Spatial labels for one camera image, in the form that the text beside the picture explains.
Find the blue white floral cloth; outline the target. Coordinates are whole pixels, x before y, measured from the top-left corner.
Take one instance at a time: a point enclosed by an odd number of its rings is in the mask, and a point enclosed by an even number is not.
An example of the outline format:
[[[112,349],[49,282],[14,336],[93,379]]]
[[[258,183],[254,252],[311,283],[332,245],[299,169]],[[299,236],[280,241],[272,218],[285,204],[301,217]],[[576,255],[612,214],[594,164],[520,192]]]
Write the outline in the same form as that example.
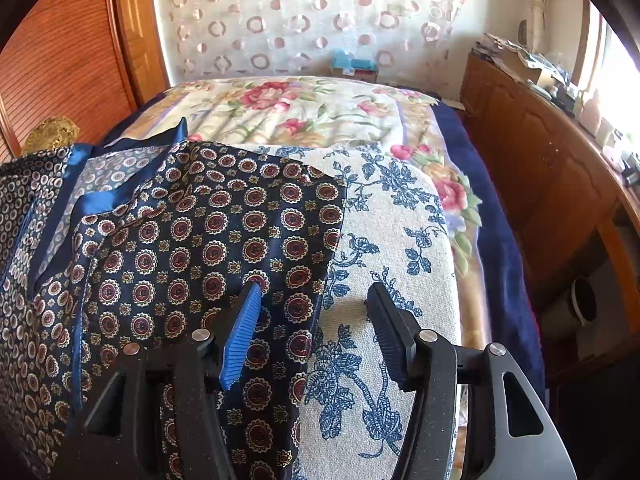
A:
[[[384,365],[367,316],[374,283],[398,308],[449,341],[461,340],[454,257],[432,180],[375,144],[286,148],[284,155],[343,180],[345,219],[321,297],[300,407],[295,479],[388,479],[413,396]]]

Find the clutter on desk top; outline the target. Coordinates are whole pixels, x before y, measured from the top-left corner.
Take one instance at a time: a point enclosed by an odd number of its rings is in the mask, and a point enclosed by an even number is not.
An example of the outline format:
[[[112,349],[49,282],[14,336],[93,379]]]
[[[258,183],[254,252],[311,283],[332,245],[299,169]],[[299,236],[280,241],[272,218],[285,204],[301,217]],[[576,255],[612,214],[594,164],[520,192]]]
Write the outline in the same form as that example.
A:
[[[502,196],[538,196],[559,181],[612,188],[616,174],[573,116],[561,81],[508,49],[472,47],[462,87],[465,125]]]

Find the sheer circle patterned curtain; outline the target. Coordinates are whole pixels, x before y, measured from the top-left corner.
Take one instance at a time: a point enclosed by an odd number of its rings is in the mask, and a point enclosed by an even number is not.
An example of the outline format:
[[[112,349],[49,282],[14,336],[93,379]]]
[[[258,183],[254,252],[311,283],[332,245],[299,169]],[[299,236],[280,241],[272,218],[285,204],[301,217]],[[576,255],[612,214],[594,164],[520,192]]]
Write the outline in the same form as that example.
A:
[[[333,75],[367,62],[382,84],[442,92],[465,0],[154,0],[169,79]]]

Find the navy medallion patterned garment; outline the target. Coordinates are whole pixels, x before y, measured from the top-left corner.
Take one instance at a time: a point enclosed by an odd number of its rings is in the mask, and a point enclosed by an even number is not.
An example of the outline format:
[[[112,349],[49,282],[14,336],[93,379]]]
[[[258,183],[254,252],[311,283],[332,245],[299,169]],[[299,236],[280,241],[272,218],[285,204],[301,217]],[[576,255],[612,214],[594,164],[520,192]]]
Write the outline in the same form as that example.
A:
[[[156,140],[74,145],[1,167],[3,478],[47,479],[70,425],[130,344],[212,330],[260,290],[247,352],[216,393],[240,479],[287,479],[343,182],[284,156]]]

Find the floral bed blanket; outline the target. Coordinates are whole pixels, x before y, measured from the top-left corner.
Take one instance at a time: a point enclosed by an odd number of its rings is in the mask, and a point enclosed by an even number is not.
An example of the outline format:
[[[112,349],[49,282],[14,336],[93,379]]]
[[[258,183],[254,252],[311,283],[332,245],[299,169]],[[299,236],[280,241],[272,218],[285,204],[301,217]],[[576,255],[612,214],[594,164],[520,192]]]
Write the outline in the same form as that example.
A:
[[[544,360],[513,232],[456,112],[426,94],[340,78],[260,77],[178,84],[124,119],[107,143],[157,140],[186,125],[192,141],[265,146],[375,144],[435,185],[454,257],[461,340],[504,344],[537,392]]]

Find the gold green cushion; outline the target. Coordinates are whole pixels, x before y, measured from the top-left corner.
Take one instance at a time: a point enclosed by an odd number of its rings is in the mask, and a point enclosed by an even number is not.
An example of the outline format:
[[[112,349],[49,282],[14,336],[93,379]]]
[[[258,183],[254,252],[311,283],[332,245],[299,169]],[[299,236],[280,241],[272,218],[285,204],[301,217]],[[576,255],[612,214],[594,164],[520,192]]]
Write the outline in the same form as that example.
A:
[[[79,131],[78,125],[65,116],[43,119],[28,134],[22,154],[29,155],[72,145],[76,142]]]

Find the wooden desk cabinet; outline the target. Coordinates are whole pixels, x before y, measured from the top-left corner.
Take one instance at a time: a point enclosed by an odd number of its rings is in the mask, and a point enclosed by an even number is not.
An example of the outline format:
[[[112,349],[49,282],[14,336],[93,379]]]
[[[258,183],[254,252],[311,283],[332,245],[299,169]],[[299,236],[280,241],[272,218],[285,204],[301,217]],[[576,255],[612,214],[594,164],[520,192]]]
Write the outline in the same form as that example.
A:
[[[579,359],[638,336],[638,198],[573,119],[480,52],[466,59],[460,101],[518,242],[534,309],[550,311],[586,278],[597,314],[575,335]]]

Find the turquoise box on floor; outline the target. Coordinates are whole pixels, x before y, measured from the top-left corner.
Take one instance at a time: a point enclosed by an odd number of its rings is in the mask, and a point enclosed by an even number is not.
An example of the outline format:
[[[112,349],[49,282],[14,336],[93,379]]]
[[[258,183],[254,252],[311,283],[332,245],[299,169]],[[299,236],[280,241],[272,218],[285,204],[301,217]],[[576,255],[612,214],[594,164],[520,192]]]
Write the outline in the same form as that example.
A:
[[[375,82],[378,80],[378,64],[366,58],[355,58],[344,50],[334,50],[330,74],[332,77]]]

